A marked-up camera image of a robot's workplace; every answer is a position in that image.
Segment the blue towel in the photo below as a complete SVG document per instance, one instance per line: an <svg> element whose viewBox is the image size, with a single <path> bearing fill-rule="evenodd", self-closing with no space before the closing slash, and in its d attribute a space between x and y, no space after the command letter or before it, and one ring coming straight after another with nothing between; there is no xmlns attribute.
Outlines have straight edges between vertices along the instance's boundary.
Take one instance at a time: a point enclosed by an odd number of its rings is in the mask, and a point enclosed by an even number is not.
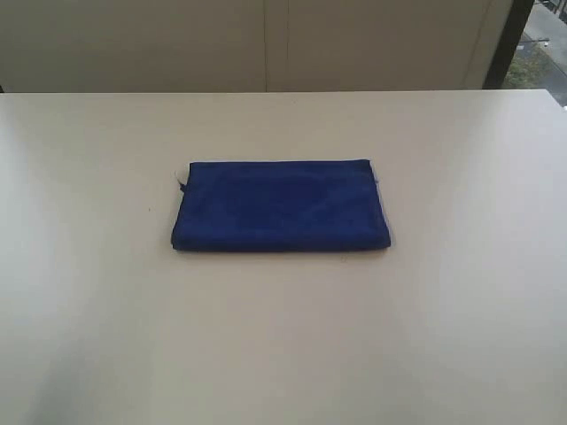
<svg viewBox="0 0 567 425"><path fill-rule="evenodd" d="M177 251L379 251L392 244L366 159L193 162L172 230Z"/></svg>

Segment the black window frame post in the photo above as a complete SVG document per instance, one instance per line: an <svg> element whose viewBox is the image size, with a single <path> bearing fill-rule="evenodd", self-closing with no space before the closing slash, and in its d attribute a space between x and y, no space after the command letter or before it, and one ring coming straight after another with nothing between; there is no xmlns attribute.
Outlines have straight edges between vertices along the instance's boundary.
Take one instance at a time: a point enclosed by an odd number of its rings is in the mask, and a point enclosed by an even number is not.
<svg viewBox="0 0 567 425"><path fill-rule="evenodd" d="M512 2L482 89L502 87L534 3L534 0Z"/></svg>

